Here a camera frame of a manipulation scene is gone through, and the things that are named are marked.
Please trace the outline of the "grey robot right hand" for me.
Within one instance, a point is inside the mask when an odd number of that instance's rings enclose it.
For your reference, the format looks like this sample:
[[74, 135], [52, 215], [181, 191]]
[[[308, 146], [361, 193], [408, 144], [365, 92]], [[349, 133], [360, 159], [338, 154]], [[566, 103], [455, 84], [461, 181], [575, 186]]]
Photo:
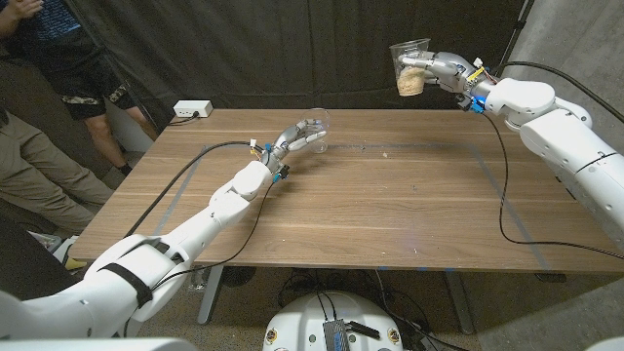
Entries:
[[454, 94], [457, 105], [467, 111], [474, 105], [484, 107], [484, 101], [494, 87], [483, 67], [475, 67], [465, 58], [447, 52], [415, 52], [399, 54], [403, 67], [424, 70], [424, 81]]

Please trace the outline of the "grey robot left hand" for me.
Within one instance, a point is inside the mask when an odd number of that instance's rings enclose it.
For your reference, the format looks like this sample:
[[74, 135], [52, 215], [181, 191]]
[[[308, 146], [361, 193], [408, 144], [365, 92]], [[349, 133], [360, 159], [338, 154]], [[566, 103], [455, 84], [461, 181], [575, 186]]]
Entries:
[[290, 152], [322, 140], [327, 134], [327, 128], [320, 119], [303, 119], [283, 130], [262, 152], [260, 162], [271, 174], [276, 174], [283, 168], [283, 159]]

